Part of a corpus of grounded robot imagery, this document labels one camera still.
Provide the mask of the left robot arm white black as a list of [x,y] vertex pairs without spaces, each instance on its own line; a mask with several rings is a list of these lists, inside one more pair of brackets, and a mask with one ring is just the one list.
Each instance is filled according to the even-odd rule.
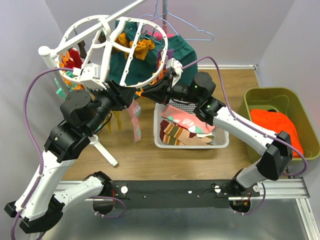
[[82,183],[54,193],[62,177],[91,143],[95,131],[111,111],[122,111],[133,102],[136,88],[107,81],[106,88],[91,97],[84,89],[70,92],[60,105],[64,120],[54,127],[40,154],[39,167],[26,191],[6,204],[5,212],[26,234],[53,228],[71,206],[91,197],[111,198],[112,180],[98,171]]

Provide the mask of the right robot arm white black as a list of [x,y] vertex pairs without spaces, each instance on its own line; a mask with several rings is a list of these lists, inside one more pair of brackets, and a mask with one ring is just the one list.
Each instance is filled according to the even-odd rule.
[[226,130],[252,147],[261,157],[247,168],[239,170],[222,191],[241,196],[256,183],[276,181],[293,158],[291,137],[285,132],[269,131],[229,110],[213,97],[216,88],[207,72],[197,72],[190,86],[173,84],[173,76],[167,73],[162,80],[146,87],[141,95],[158,104],[179,100],[195,104],[193,112],[202,122]]

